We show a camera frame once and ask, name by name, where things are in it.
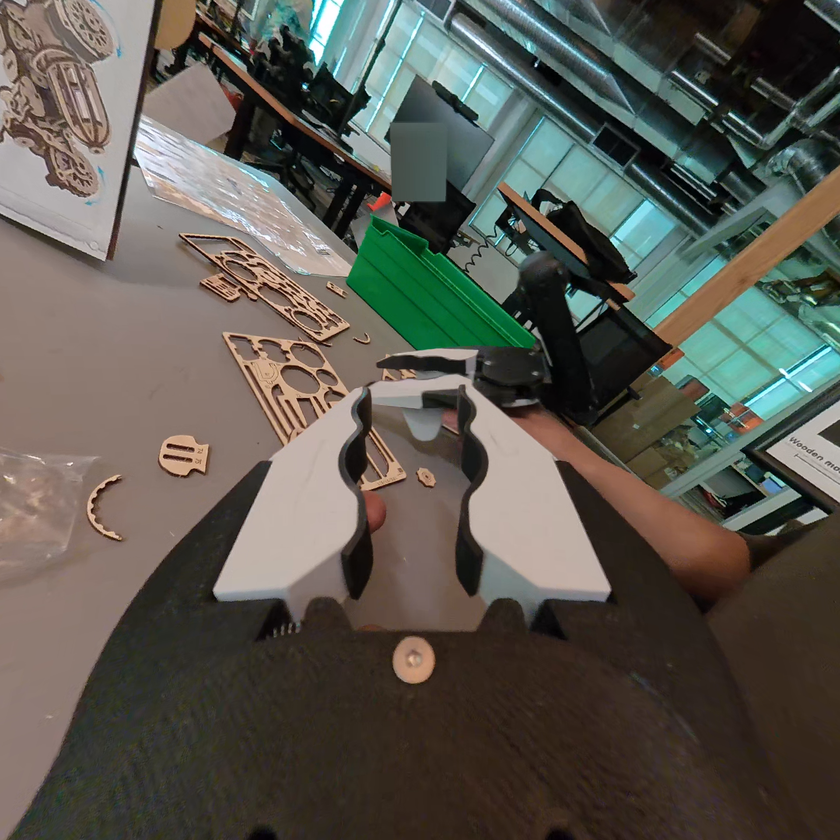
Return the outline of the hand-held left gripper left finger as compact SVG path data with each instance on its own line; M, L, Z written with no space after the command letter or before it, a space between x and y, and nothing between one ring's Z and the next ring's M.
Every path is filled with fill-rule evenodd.
M358 600L373 566L359 481L371 391L356 388L269 462L213 594L219 602Z

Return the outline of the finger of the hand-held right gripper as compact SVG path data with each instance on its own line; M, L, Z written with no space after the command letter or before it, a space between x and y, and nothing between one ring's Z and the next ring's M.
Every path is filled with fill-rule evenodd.
M476 412L475 390L462 374L400 381L379 381L370 386L375 405L399 407L412 435L420 442L435 440L449 408L464 407L467 417Z
M378 360L388 371L413 371L415 375L474 375L479 350L411 350Z

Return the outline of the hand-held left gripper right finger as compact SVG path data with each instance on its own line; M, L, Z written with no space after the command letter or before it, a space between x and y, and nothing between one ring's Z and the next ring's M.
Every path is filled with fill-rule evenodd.
M471 384L458 388L460 468L468 488L455 547L458 582L486 604L605 602L612 591L558 462Z

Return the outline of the grey desk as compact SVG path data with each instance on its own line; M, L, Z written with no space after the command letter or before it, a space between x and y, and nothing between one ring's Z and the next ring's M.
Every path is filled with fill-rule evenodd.
M2 447L93 455L62 561L2 587L2 837L55 759L78 697L127 605L174 546L235 482L278 448L223 340L224 331L287 333L260 303L222 304L179 233L221 233L153 199L132 168L117 255L70 255L2 223ZM170 476L161 444L209 445L206 474Z

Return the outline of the green plastic bin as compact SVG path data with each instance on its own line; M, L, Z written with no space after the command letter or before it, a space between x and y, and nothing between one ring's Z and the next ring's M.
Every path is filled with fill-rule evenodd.
M513 347L535 337L427 241L372 217L347 283L416 350Z

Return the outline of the slotted round wooden part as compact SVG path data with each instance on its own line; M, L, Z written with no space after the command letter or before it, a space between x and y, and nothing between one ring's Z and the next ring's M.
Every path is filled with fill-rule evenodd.
M163 441L158 464L170 476L186 478L193 472L207 472L209 445L199 444L191 435L174 435Z

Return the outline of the stack of cardboard boxes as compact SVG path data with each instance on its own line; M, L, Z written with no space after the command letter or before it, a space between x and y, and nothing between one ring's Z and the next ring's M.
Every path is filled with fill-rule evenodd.
M696 460L690 420L709 393L693 376L676 386L664 375L645 373L605 409L591 431L638 478L661 490Z

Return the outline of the black backpack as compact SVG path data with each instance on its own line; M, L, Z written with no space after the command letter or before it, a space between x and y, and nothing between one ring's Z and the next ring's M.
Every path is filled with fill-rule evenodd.
M573 201L563 201L548 189L540 188L531 199L531 206L540 210L545 203L555 205L546 214L551 224L572 239L584 252L590 275L598 280L628 285L636 274L609 237L590 224Z

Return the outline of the punched wooden parts sheet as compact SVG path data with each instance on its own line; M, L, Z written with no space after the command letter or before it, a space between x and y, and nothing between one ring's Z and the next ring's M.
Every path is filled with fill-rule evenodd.
M182 242L317 343L330 343L350 329L337 312L243 240L229 235L179 234Z
M283 446L349 393L315 343L241 332L223 339Z

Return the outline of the wooden side table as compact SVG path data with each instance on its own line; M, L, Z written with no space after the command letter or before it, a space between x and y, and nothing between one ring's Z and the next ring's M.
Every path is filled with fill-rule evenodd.
M634 298L628 285L593 278L586 265L583 250L546 218L555 208L545 203L540 210L531 206L531 199L516 193L503 182L498 192L505 204L496 227L511 245L525 257L545 252L553 257L572 276L572 285L590 295L623 306Z

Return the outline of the black monitor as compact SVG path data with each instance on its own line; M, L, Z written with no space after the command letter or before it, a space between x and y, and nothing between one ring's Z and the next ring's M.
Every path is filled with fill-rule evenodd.
M397 107L386 139L393 144L393 128L439 123L446 129L447 181L463 191L494 140L478 125L478 113L439 82L415 77Z

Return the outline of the wooden workbench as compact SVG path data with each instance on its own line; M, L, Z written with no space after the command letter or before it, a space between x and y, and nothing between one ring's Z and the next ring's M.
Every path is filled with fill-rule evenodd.
M192 35L192 42L196 41L206 48L219 73L229 77L242 93L233 126L227 133L226 156L236 161L242 159L257 110L264 109L279 122L283 138L299 157L339 177L322 221L337 236L347 235L363 200L376 190L389 192L390 180L371 164L362 162L350 148L343 147L302 112L288 108L255 79L246 64L226 48L226 44L232 43L228 33L201 8L196 11Z

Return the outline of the silver ventilation ducts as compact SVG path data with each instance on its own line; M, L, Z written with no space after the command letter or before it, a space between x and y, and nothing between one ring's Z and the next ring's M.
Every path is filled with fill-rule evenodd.
M791 145L838 158L838 2L451 2L444 26L697 233Z

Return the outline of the white board sheet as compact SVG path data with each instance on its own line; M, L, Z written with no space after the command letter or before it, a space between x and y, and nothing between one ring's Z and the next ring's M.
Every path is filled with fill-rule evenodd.
M236 110L213 72L197 63L148 93L142 114L189 140L206 144L231 130Z

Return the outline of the printed model kit booklet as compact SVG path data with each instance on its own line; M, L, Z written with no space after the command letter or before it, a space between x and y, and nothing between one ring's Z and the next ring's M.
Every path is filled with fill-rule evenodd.
M1 2L1 212L114 255L162 2Z

